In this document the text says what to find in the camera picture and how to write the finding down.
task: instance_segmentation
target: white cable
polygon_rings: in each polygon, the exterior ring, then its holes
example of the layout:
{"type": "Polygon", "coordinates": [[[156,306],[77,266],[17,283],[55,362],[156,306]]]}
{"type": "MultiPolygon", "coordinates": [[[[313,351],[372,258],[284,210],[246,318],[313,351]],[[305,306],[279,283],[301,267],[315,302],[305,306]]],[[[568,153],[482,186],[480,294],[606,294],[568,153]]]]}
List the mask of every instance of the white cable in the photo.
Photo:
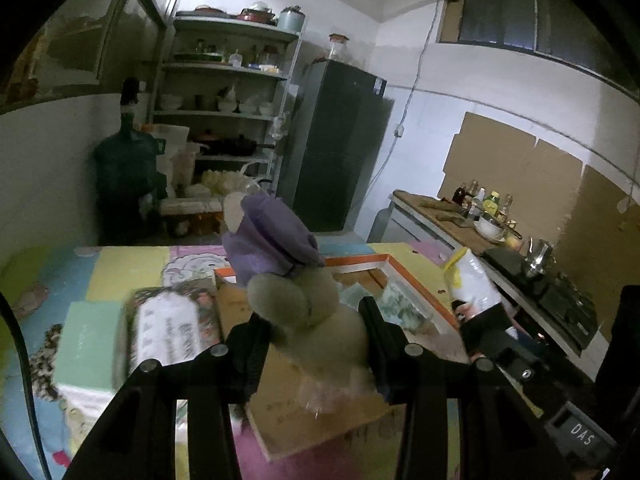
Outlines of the white cable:
{"type": "MultiPolygon", "coordinates": [[[[439,5],[440,5],[440,0],[436,0],[436,8],[433,13],[433,20],[431,20],[431,27],[429,27],[429,31],[427,32],[427,39],[424,40],[424,46],[422,48],[420,56],[418,57],[418,68],[415,73],[414,85],[411,87],[411,91],[409,92],[409,97],[406,99],[406,103],[404,104],[404,110],[402,111],[402,117],[400,119],[400,122],[398,123],[398,126],[396,126],[395,131],[397,131],[398,128],[404,124],[404,120],[406,119],[407,112],[409,111],[409,104],[411,104],[411,99],[414,97],[415,89],[417,88],[418,82],[420,81],[420,74],[422,73],[422,60],[424,59],[424,54],[427,52],[427,47],[429,46],[429,42],[431,40],[431,33],[433,32],[433,28],[436,24],[439,5]]],[[[399,138],[396,135],[395,131],[394,131],[394,141],[391,144],[391,148],[389,149],[389,152],[386,155],[386,159],[382,163],[382,166],[380,166],[380,169],[378,170],[378,172],[369,181],[369,185],[367,186],[367,191],[365,192],[364,198],[362,199],[360,204],[363,204],[364,201],[367,199],[367,197],[370,195],[371,191],[376,185],[376,182],[380,178],[380,175],[382,175],[382,172],[385,170],[386,164],[389,162],[389,159],[391,158],[391,154],[394,152],[394,148],[396,147],[396,142],[398,142],[398,138],[399,138]]]]}

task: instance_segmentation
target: electrical cord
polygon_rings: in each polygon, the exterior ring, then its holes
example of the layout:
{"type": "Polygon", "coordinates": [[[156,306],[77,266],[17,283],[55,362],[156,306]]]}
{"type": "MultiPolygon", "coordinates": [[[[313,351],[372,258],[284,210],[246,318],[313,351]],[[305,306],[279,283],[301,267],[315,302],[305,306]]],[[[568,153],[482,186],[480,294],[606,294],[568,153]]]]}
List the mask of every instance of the electrical cord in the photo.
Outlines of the electrical cord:
{"type": "Polygon", "coordinates": [[[9,332],[14,340],[15,349],[18,352],[24,400],[27,404],[27,414],[29,415],[31,434],[33,435],[33,441],[36,446],[36,452],[38,453],[38,459],[40,460],[40,466],[42,467],[46,480],[51,480],[51,472],[49,471],[49,464],[47,464],[47,458],[42,447],[42,439],[38,428],[38,419],[36,418],[36,408],[33,400],[33,387],[31,386],[31,367],[29,365],[27,346],[24,343],[24,337],[22,336],[18,320],[15,318],[14,311],[11,310],[9,303],[2,292],[0,292],[0,314],[2,314],[4,322],[9,327],[9,332]]]}
{"type": "MultiPolygon", "coordinates": [[[[429,46],[429,42],[431,40],[431,34],[433,33],[433,29],[434,29],[435,24],[436,24],[436,19],[438,17],[438,6],[439,5],[440,5],[440,0],[436,0],[436,8],[435,8],[434,13],[433,13],[433,19],[431,20],[431,26],[429,27],[429,31],[427,32],[427,38],[424,40],[424,46],[422,47],[422,51],[420,52],[420,56],[418,56],[418,67],[417,67],[417,70],[416,70],[416,73],[415,73],[414,84],[411,87],[411,91],[409,92],[409,96],[407,97],[406,103],[404,104],[404,110],[402,111],[402,117],[400,119],[400,122],[398,123],[398,126],[396,126],[396,131],[404,125],[404,120],[406,119],[406,115],[407,115],[407,113],[409,111],[409,105],[411,104],[411,100],[414,97],[415,89],[418,86],[418,82],[420,81],[420,75],[422,74],[422,61],[424,60],[424,54],[427,52],[427,47],[429,46]]],[[[369,181],[369,185],[367,186],[367,190],[365,192],[364,198],[360,202],[360,205],[362,205],[364,203],[364,201],[367,199],[367,197],[369,197],[371,191],[373,191],[373,188],[376,185],[376,182],[380,178],[380,175],[382,175],[382,172],[385,171],[386,165],[389,162],[389,159],[391,158],[392,153],[394,152],[394,149],[396,147],[396,143],[398,142],[398,139],[399,139],[399,136],[394,134],[394,141],[391,143],[391,148],[389,149],[389,152],[386,155],[385,161],[382,163],[382,166],[380,166],[380,169],[377,171],[377,173],[369,181]]]]}

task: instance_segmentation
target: dark gray refrigerator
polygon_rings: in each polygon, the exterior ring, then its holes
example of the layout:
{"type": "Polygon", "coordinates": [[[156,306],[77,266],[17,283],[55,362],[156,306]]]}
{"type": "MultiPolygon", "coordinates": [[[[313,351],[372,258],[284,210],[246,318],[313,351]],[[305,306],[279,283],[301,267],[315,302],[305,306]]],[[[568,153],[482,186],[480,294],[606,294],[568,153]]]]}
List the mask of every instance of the dark gray refrigerator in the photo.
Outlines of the dark gray refrigerator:
{"type": "Polygon", "coordinates": [[[338,61],[309,68],[277,195],[310,231],[341,231],[359,206],[386,127],[385,86],[383,79],[338,61]]]}

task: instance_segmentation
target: stuffed animal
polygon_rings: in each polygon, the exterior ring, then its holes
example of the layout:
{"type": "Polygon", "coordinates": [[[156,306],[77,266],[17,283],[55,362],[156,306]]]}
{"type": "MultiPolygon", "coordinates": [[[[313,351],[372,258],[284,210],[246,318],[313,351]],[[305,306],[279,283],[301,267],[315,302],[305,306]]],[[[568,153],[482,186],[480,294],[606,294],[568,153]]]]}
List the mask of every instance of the stuffed animal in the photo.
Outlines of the stuffed animal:
{"type": "Polygon", "coordinates": [[[360,314],[340,303],[314,236],[281,200],[225,198],[226,257],[249,305],[273,327],[272,342],[307,375],[352,394],[372,391],[360,314]]]}

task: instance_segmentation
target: black stove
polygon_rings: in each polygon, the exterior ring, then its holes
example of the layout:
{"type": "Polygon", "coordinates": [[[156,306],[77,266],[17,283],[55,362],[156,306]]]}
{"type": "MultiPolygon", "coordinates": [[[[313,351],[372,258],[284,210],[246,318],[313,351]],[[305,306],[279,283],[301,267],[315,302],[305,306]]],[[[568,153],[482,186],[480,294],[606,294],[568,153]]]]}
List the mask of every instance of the black stove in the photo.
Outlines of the black stove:
{"type": "Polygon", "coordinates": [[[524,256],[508,247],[487,249],[482,257],[523,295],[530,298],[581,349],[598,331],[593,301],[575,288],[563,273],[526,278],[524,256]]]}

